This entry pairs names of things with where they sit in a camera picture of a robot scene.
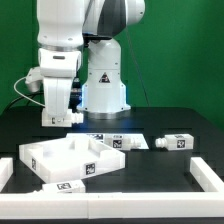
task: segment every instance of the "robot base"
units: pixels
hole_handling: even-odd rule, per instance
[[[95,113],[90,111],[81,111],[79,112],[83,113],[84,116],[92,119],[98,119],[98,120],[112,120],[117,119],[121,117],[128,117],[131,114],[131,109],[119,111],[116,113]]]

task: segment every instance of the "black table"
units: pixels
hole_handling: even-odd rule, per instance
[[[83,180],[92,192],[195,192],[202,191],[189,173],[190,158],[202,157],[224,177],[224,133],[196,111],[186,108],[133,108],[130,116],[117,120],[85,118],[72,128],[41,127],[41,108],[16,107],[0,116],[0,157],[13,157],[14,174],[2,193],[40,190],[43,181],[19,160],[19,145],[66,137],[67,133],[142,133],[149,150],[125,152],[126,168]],[[165,134],[189,133],[193,150],[167,151],[155,147]],[[30,220],[4,220],[29,223]],[[223,223],[224,219],[107,219],[32,220],[32,223]]]

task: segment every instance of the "green backdrop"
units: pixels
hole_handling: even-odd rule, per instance
[[[116,37],[128,103],[147,106],[141,77],[151,107],[193,108],[224,129],[224,1],[145,2],[144,19]],[[14,82],[37,65],[36,1],[1,0],[0,32],[1,113],[17,97]]]

